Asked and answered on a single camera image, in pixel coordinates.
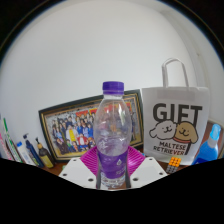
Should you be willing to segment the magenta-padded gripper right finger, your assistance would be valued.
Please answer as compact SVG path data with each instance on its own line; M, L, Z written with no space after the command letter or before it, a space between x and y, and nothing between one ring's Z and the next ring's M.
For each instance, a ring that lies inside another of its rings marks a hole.
M153 157L145 157L135 148L128 148L127 188L140 188L165 176L166 172Z

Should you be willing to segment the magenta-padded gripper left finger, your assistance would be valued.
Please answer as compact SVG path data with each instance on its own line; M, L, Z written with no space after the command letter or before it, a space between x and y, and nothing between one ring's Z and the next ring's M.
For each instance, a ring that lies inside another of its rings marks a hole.
M91 148L80 158L72 158L59 176L84 188L99 189L97 148Z

